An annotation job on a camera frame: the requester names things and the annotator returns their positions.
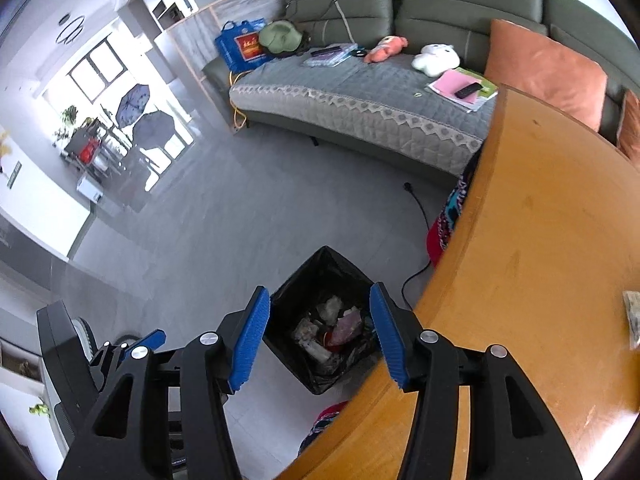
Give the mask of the silver snack packet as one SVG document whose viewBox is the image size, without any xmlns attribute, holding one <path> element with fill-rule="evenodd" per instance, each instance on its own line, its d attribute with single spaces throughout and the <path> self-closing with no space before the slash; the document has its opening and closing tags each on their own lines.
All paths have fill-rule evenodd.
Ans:
<svg viewBox="0 0 640 480">
<path fill-rule="evenodd" d="M 640 292 L 623 291 L 623 302 L 629 327 L 629 345 L 632 350 L 640 346 Z"/>
</svg>

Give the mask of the black trash bin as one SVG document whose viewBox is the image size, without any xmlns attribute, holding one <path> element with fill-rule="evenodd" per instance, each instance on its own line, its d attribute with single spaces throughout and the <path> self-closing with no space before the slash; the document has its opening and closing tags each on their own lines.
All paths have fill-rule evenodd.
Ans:
<svg viewBox="0 0 640 480">
<path fill-rule="evenodd" d="M 372 285 L 347 258 L 323 246 L 270 296 L 265 344 L 316 396 L 380 350 Z"/>
</svg>

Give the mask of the small orange cushion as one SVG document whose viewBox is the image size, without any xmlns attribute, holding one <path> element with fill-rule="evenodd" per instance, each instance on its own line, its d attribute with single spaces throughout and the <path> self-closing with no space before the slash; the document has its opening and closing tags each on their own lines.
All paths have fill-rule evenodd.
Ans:
<svg viewBox="0 0 640 480">
<path fill-rule="evenodd" d="M 640 103 L 638 96 L 631 90 L 627 90 L 624 95 L 616 146 L 634 168 L 640 168 Z"/>
</svg>

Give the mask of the pink and green books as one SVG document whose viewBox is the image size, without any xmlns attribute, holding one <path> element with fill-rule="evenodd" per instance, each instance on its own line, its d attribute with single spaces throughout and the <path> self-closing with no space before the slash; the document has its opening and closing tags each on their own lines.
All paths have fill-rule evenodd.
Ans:
<svg viewBox="0 0 640 480">
<path fill-rule="evenodd" d="M 446 70 L 427 88 L 462 110 L 477 112 L 498 93 L 498 87 L 484 76 L 470 70 Z"/>
</svg>

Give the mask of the grey quilted sofa cover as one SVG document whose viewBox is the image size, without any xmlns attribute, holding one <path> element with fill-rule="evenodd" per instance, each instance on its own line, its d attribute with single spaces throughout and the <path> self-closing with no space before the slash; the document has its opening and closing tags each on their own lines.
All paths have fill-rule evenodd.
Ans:
<svg viewBox="0 0 640 480">
<path fill-rule="evenodd" d="M 468 112 L 428 88 L 398 54 L 366 64 L 309 66 L 308 55 L 270 61 L 231 85 L 229 98 L 258 120 L 291 119 L 401 154 L 457 176 L 487 138 L 496 105 Z"/>
</svg>

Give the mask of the blue shopping bag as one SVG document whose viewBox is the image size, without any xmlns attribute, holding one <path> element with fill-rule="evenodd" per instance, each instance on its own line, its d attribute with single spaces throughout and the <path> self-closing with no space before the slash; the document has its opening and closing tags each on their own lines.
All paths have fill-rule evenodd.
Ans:
<svg viewBox="0 0 640 480">
<path fill-rule="evenodd" d="M 224 23 L 215 39 L 215 46 L 232 73 L 256 70 L 272 59 L 272 55 L 259 43 L 259 32 L 266 25 L 267 21 L 264 18 Z"/>
</svg>

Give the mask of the large orange cushion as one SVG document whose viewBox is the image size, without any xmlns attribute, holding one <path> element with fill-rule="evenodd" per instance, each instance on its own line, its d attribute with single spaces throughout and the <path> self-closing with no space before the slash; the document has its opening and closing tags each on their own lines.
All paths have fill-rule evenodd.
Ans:
<svg viewBox="0 0 640 480">
<path fill-rule="evenodd" d="M 490 23 L 485 76 L 600 128 L 608 75 L 585 55 L 505 20 Z"/>
</svg>

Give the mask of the white plush toy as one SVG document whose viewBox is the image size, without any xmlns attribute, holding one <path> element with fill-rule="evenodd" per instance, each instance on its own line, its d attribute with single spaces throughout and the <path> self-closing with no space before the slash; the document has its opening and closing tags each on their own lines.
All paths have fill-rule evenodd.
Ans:
<svg viewBox="0 0 640 480">
<path fill-rule="evenodd" d="M 438 77 L 460 65 L 460 56 L 451 44 L 427 44 L 421 49 L 411 66 L 427 77 Z"/>
</svg>

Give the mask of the green hat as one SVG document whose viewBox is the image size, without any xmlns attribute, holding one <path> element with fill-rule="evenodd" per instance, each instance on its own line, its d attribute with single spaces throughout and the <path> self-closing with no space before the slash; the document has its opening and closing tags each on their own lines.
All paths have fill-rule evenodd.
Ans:
<svg viewBox="0 0 640 480">
<path fill-rule="evenodd" d="M 308 48 L 308 35 L 290 21 L 275 21 L 258 32 L 262 48 L 275 58 L 303 53 Z"/>
</svg>

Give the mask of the pink plush toy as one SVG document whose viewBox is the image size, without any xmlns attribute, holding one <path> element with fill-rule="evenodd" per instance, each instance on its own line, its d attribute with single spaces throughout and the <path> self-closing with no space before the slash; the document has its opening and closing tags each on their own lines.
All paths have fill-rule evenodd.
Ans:
<svg viewBox="0 0 640 480">
<path fill-rule="evenodd" d="M 402 50 L 408 47 L 408 39 L 403 36 L 385 36 L 378 44 L 371 49 L 363 58 L 363 62 L 381 63 L 392 56 L 398 55 Z"/>
</svg>

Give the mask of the green leather sofa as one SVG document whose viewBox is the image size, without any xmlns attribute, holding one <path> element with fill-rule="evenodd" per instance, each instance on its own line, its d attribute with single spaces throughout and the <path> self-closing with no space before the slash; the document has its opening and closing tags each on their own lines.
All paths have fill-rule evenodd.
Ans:
<svg viewBox="0 0 640 480">
<path fill-rule="evenodd" d="M 590 60 L 608 75 L 600 136 L 615 143 L 624 95 L 639 87 L 636 44 L 602 15 L 578 0 L 285 0 L 285 12 L 303 29 L 314 48 L 353 39 L 372 47 L 388 32 L 408 39 L 399 54 L 413 56 L 427 44 L 451 44 L 463 67 L 484 74 L 489 54 L 490 23 L 505 20 L 547 36 Z M 234 82 L 222 61 L 205 66 L 206 80 L 229 98 Z M 254 119 L 385 160 L 441 185 L 457 177 L 401 154 L 318 127 L 299 126 L 291 119 Z"/>
</svg>

